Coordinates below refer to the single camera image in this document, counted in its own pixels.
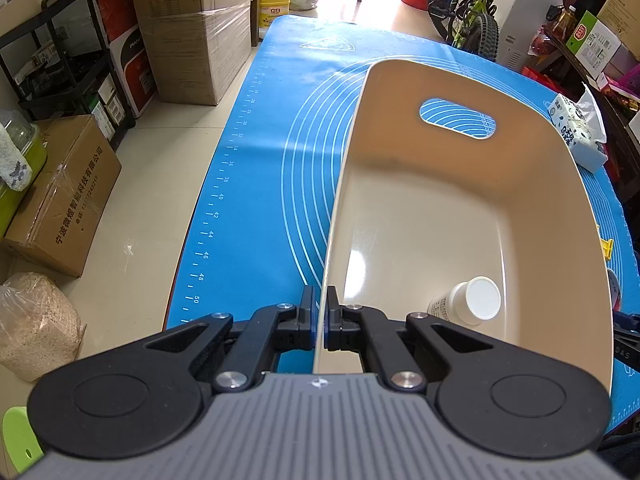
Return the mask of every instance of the red logo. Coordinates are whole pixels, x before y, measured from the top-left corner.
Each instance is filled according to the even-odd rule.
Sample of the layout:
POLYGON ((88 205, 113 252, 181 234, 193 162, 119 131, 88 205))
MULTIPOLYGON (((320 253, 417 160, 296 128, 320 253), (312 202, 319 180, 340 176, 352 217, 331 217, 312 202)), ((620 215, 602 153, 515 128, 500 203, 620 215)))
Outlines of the red logo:
POLYGON ((577 27, 575 27, 574 37, 576 40, 580 41, 586 35, 587 35, 587 27, 585 27, 583 24, 580 24, 577 27))

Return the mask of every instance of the white bottle cap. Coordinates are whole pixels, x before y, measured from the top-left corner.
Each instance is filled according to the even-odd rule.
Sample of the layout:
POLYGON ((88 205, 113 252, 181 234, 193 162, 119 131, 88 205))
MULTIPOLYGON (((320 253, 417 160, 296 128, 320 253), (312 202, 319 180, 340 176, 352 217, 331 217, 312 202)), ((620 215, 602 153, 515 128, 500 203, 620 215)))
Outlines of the white bottle cap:
POLYGON ((469 325, 493 319, 500 311, 500 289, 490 278, 477 276, 454 292, 453 308, 469 325))

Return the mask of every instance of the black shelf cart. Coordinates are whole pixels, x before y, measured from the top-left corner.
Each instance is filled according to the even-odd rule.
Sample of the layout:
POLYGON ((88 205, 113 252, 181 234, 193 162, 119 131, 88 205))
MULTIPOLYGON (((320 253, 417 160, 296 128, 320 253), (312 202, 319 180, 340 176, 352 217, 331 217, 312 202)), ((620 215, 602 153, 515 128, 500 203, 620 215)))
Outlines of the black shelf cart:
POLYGON ((61 104, 75 104, 78 109, 82 110, 85 114, 90 115, 91 110, 86 102, 85 93, 95 81, 95 79, 105 70, 107 69, 111 74, 111 78, 113 79, 113 84, 115 86, 118 98, 122 103, 122 106, 125 110, 125 117, 122 122, 117 125, 114 124, 113 127, 115 129, 115 134, 110 140, 111 147, 115 150, 122 138, 124 137, 127 130, 133 128, 136 125, 135 117, 131 111, 129 106, 129 102, 127 101, 127 96, 124 93, 122 85, 120 83, 120 79, 115 71, 113 60, 111 59, 110 51, 107 47, 107 44, 104 40, 103 34, 100 30, 100 24, 98 21, 98 15, 95 10, 94 1, 86 0, 87 6, 89 8, 89 13, 91 14, 91 20, 94 26, 94 30, 96 36, 98 37, 98 42, 100 43, 100 50, 96 51, 97 60, 94 65, 80 77, 78 74, 74 74, 71 69, 69 60, 65 55, 62 40, 56 34, 56 29, 53 23, 53 18, 63 9, 67 8, 70 4, 72 4, 76 0, 42 0, 42 10, 33 18, 30 18, 26 22, 18 25, 17 27, 10 30, 8 33, 4 34, 0 37, 0 66, 2 67, 2 71, 4 72, 6 78, 14 89, 15 94, 18 96, 18 104, 20 107, 27 112, 31 120, 43 119, 43 117, 37 118, 34 110, 37 108, 55 108, 57 105, 61 104), (63 91, 59 91, 55 94, 34 97, 32 99, 27 99, 27 97, 20 90, 19 86, 14 80, 14 77, 9 72, 9 69, 2 57, 2 49, 14 41, 19 40, 23 36, 30 35, 33 38, 33 42, 35 43, 36 49, 41 47, 40 40, 36 31, 46 26, 49 31, 49 35, 53 41, 54 46, 58 52, 58 57, 62 62, 62 67, 65 72, 66 81, 68 81, 67 88, 63 89, 63 91))

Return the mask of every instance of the blue silicone mat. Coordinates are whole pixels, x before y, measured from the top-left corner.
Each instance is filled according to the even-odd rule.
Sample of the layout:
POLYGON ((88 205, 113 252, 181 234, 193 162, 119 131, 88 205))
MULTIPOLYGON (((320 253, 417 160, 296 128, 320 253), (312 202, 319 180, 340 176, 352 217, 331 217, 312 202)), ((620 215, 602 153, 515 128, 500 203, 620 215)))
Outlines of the blue silicone mat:
MULTIPOLYGON (((211 161, 178 266, 167 326, 215 311, 248 319, 260 306, 297 303, 322 283, 340 162, 369 66, 382 59, 423 62, 477 79, 546 116, 551 90, 446 45, 396 32, 284 16, 271 25, 244 80, 211 161)), ((492 120, 439 100, 430 121, 481 137, 492 120)), ((581 170, 622 310, 640 298, 630 236, 604 170, 581 170)), ((284 354, 280 369, 308 372, 311 352, 284 354)), ((640 374, 614 367, 613 424, 640 408, 640 374)))

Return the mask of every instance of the floor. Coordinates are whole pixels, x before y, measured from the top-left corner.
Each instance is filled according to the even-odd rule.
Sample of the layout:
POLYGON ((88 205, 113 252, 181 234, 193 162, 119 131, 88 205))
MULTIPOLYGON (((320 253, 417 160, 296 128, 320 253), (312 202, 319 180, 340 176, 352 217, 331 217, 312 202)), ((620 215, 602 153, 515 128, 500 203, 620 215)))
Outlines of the floor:
MULTIPOLYGON (((427 14, 400 0, 320 0, 303 14, 437 39, 427 14)), ((122 172, 82 278, 37 269, 56 281, 87 323, 80 357, 162 330, 193 207, 254 55, 255 49, 217 107, 154 100, 117 151, 122 172), (178 165, 180 173, 169 170, 178 165)), ((34 268, 17 260, 10 273, 34 268)), ((0 413, 25 404, 30 383, 0 367, 0 384, 0 413)), ((0 474, 15 474, 1 454, 0 474)))

